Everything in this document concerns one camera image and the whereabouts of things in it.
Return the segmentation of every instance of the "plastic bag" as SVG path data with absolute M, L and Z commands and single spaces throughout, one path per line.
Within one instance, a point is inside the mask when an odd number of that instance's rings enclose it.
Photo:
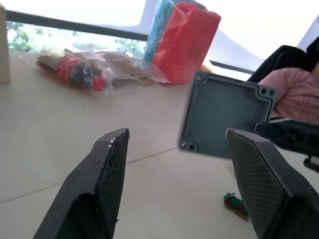
M 191 0 L 162 0 L 144 60 L 163 71 L 171 85 L 191 81 L 204 61 L 221 17 Z
M 33 51 L 33 58 L 62 82 L 103 97 L 124 94 L 135 86 L 169 83 L 156 66 L 122 52 L 74 52 L 44 47 Z

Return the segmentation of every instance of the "beige box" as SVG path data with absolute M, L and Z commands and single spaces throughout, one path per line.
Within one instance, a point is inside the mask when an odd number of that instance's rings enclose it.
M 8 40 L 6 37 L 6 13 L 0 3 L 0 83 L 10 82 Z

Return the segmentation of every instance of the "red package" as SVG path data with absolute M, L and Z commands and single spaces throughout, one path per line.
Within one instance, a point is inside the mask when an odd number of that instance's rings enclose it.
M 170 81 L 179 85 L 191 81 L 215 36 L 221 17 L 194 3 L 178 2 L 153 58 Z

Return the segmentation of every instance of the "white table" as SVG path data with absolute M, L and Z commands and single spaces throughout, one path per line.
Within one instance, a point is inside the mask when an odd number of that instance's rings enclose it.
M 10 54 L 12 80 L 0 85 L 1 238 L 32 238 L 68 173 L 121 127 L 131 138 L 114 238 L 256 238 L 250 222 L 223 207 L 227 192 L 238 193 L 232 162 L 176 149 L 188 86 L 96 99 L 20 57 Z M 319 190 L 304 155 L 283 153 Z

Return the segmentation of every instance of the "person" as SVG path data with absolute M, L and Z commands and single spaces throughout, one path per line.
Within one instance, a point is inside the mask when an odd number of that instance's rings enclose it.
M 319 61 L 311 72 L 301 68 L 272 71 L 259 84 L 277 90 L 275 114 L 319 124 Z

